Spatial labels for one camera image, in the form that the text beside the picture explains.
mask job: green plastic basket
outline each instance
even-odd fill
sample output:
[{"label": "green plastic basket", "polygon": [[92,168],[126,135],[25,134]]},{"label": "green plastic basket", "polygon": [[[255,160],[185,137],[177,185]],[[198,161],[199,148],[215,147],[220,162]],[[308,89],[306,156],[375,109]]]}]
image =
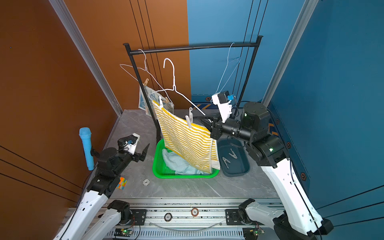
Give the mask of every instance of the green plastic basket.
[{"label": "green plastic basket", "polygon": [[167,167],[163,159],[163,149],[167,149],[164,145],[164,139],[161,139],[157,143],[155,159],[153,160],[153,174],[158,178],[213,178],[215,177],[220,170],[212,169],[210,175],[175,175],[175,171]]}]

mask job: colorful cube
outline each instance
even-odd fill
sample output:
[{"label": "colorful cube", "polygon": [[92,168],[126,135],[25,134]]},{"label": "colorful cube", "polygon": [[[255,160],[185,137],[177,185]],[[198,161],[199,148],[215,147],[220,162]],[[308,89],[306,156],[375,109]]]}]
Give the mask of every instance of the colorful cube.
[{"label": "colorful cube", "polygon": [[116,187],[117,189],[123,190],[125,187],[125,184],[127,183],[127,180],[123,177],[120,177],[120,182],[118,186]]}]

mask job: screw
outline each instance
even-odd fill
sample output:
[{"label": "screw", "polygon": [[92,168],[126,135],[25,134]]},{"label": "screw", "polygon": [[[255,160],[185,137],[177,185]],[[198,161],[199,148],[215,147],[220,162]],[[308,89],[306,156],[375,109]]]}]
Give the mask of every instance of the screw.
[{"label": "screw", "polygon": [[303,181],[306,181],[307,180],[307,176],[305,175],[305,173],[301,173],[300,174],[300,177],[301,177],[301,179],[303,180]]}]

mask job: clothes rack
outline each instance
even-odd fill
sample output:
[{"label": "clothes rack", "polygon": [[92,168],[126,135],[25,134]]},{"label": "clothes rack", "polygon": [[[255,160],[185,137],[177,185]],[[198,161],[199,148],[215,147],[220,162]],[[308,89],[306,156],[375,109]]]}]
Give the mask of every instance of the clothes rack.
[{"label": "clothes rack", "polygon": [[[254,49],[253,49],[253,53],[252,53],[252,57],[251,57],[251,62],[250,62],[249,67],[248,67],[247,76],[245,77],[245,81],[244,81],[244,84],[243,84],[242,91],[240,93],[240,97],[239,97],[239,99],[237,99],[236,110],[235,110],[235,113],[234,113],[234,116],[235,116],[237,114],[238,108],[240,106],[240,102],[241,102],[241,100],[243,98],[243,95],[244,95],[244,92],[245,92],[245,87],[247,86],[249,75],[251,74],[252,66],[253,66],[253,63],[255,61],[257,50],[258,50],[258,48],[260,46],[260,42],[262,40],[262,37],[263,36],[261,36],[261,35],[257,36],[256,42],[254,42],[254,43],[235,43],[235,44],[232,44],[232,43],[216,43],[216,44],[206,44],[206,45],[179,46],[179,47],[172,47],[172,48],[153,48],[153,49],[147,49],[147,50],[143,50],[143,51],[141,51],[141,50],[131,50],[131,47],[129,46],[129,43],[124,43],[123,45],[125,46],[125,49],[126,49],[126,51],[128,53],[128,56],[129,56],[129,59],[131,60],[133,69],[135,71],[135,74],[137,76],[137,79],[138,79],[141,91],[143,93],[145,93],[146,91],[145,91],[144,85],[143,85],[143,83],[141,81],[139,70],[137,69],[137,66],[136,66],[136,63],[135,63],[135,59],[133,57],[134,55],[139,55],[139,54],[144,54],[144,53],[164,53],[164,52],[172,52],[172,51],[186,51],[186,50],[195,50],[195,49],[204,49],[204,48],[229,48],[231,45],[232,45],[233,48],[253,47]],[[149,103],[148,96],[146,94],[143,94],[143,95],[144,95],[145,102],[147,103],[147,106],[151,106],[151,104]],[[149,107],[149,112],[151,114],[151,117],[152,117],[153,122],[154,122],[155,127],[156,127],[156,142],[159,142],[160,139],[161,139],[160,125],[159,125],[158,120],[156,120],[155,115],[154,115],[153,110],[152,110],[151,107]]]}]

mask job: blue microphone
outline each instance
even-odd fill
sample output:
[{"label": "blue microphone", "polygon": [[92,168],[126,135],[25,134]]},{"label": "blue microphone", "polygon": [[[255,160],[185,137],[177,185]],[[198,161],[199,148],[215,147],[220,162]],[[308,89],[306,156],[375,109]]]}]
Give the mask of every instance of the blue microphone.
[{"label": "blue microphone", "polygon": [[88,170],[91,171],[94,168],[93,157],[91,155],[91,130],[88,127],[82,127],[80,128],[79,136],[83,141],[85,160],[87,161]]}]

